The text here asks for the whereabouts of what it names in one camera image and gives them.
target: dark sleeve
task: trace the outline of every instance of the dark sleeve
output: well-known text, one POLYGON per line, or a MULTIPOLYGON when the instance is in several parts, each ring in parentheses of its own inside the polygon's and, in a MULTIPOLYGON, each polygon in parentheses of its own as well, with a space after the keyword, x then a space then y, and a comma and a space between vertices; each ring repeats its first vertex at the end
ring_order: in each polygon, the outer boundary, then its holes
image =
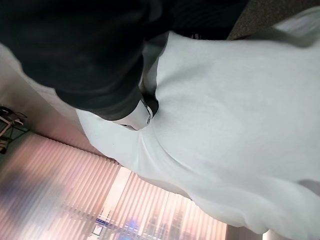
POLYGON ((66 103, 118 120, 141 99, 144 25, 158 0, 1 0, 0 42, 66 103))

